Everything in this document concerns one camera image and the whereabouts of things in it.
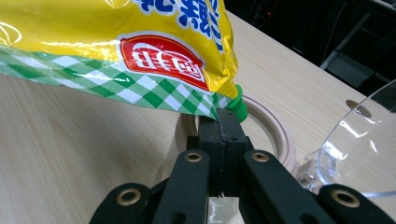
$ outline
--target transparent plastic container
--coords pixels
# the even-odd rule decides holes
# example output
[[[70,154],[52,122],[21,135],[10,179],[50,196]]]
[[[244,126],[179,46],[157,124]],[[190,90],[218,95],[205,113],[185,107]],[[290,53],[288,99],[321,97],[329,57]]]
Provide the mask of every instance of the transparent plastic container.
[[[396,80],[340,120],[297,178],[306,189],[338,183],[368,198],[396,196]]]

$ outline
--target yellow snack bag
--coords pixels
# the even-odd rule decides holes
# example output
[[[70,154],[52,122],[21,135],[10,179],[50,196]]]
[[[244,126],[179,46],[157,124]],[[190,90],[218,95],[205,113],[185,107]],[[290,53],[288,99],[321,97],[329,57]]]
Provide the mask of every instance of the yellow snack bag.
[[[0,73],[133,105],[247,116],[221,0],[4,0]]]

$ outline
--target table surface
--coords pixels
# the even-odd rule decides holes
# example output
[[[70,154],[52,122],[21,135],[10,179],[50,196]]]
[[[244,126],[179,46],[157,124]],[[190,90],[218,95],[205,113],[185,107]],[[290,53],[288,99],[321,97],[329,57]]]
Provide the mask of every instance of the table surface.
[[[235,82],[285,120],[302,162],[364,96],[229,16]],[[0,95],[0,223],[88,223],[116,186],[161,179],[178,113],[3,75]]]

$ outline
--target dark background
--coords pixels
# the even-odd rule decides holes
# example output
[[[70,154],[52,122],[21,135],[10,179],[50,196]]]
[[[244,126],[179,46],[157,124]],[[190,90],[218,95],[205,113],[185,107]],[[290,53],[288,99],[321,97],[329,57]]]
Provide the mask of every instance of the dark background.
[[[224,0],[226,8],[311,63],[321,66],[362,18],[325,69],[369,95],[396,78],[396,13],[372,0]]]

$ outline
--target brass screw hole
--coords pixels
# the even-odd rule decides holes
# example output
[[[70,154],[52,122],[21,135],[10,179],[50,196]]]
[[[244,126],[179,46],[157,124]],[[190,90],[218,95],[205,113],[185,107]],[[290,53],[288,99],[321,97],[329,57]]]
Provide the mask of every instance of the brass screw hole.
[[[269,156],[267,156],[261,152],[255,152],[255,153],[251,154],[251,158],[253,160],[259,161],[259,162],[265,162],[265,161],[270,160]]]
[[[346,190],[335,189],[332,191],[332,198],[343,206],[357,208],[361,205],[359,199]]]
[[[128,206],[137,203],[141,196],[138,189],[124,189],[117,195],[117,203],[122,206]]]
[[[186,160],[189,162],[198,162],[202,159],[201,154],[192,152],[186,155]]]

